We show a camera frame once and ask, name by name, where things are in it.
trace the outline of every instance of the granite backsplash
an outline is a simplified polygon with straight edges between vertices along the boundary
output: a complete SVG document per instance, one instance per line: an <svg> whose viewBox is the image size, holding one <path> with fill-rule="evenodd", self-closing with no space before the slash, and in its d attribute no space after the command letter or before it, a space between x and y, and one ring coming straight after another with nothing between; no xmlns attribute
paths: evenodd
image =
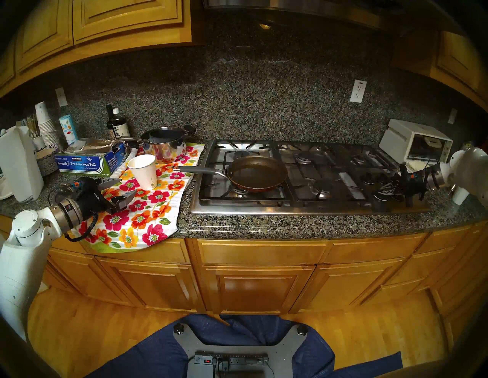
<svg viewBox="0 0 488 378"><path fill-rule="evenodd" d="M44 74L0 101L0 122L46 101L72 114L80 137L105 138L105 104L132 135L193 124L202 139L315 140L377 145L390 118L436 127L454 139L486 138L487 113L453 89L390 66L394 38L310 16L309 26L264 30L249 13L207 12L206 45L134 51ZM354 79L367 81L349 102ZM59 108L55 88L68 106ZM454 125L447 123L458 109Z"/></svg>

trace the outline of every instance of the range hood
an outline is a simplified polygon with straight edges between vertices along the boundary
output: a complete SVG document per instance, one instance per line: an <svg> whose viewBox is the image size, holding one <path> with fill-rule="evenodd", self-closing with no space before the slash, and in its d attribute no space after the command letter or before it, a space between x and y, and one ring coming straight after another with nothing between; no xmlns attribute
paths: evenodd
<svg viewBox="0 0 488 378"><path fill-rule="evenodd" d="M203 0L206 9L250 9L273 23L288 24L273 11L310 14L356 23L402 35L417 27L464 34L459 26L430 0Z"/></svg>

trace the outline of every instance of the pot handle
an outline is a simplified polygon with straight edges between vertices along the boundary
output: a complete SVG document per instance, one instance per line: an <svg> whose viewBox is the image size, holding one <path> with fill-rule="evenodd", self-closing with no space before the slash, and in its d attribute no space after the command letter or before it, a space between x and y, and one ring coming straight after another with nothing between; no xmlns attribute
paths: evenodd
<svg viewBox="0 0 488 378"><path fill-rule="evenodd" d="M115 138L114 140L119 141L119 142L138 142L138 143L154 144L153 142L151 142L151 141L149 141L147 139L134 138L134 137Z"/></svg>
<svg viewBox="0 0 488 378"><path fill-rule="evenodd" d="M194 128L193 126L190 126L190 125L183 126L183 129L185 130L186 134L194 134L197 131L196 128Z"/></svg>
<svg viewBox="0 0 488 378"><path fill-rule="evenodd" d="M207 167L192 167L190 165L180 165L179 167L173 168L174 171L189 172L189 173L209 173L211 175L221 175L227 178L227 176L219 171L218 169L207 168Z"/></svg>

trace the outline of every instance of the dish towel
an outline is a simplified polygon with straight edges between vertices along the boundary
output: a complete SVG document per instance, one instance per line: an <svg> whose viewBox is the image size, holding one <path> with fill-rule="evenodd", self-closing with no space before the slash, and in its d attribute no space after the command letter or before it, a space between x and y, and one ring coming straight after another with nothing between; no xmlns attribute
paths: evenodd
<svg viewBox="0 0 488 378"><path fill-rule="evenodd" d="M119 213L110 215L99 213L98 221L86 237L90 247L99 253L134 252L156 244L176 232L176 219L185 187L192 177L191 173L175 172L179 165L197 165L204 144L187 143L186 154L169 164L156 164L158 184L153 190L143 190L131 170L121 170L121 182L102 191L110 200L137 190L129 206ZM92 218L75 227L72 233L81 236L92 222Z"/></svg>

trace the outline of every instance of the gas stove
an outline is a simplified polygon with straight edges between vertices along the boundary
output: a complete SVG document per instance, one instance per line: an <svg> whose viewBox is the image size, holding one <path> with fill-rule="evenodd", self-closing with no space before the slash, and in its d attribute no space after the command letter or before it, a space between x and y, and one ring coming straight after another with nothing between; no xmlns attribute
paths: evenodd
<svg viewBox="0 0 488 378"><path fill-rule="evenodd" d="M398 166L370 146L271 140L214 140L202 166L225 170L236 159L259 155L281 160L288 177L262 193L235 187L220 175L197 175L190 206L194 214L339 215L419 213L425 201L407 207L398 188Z"/></svg>

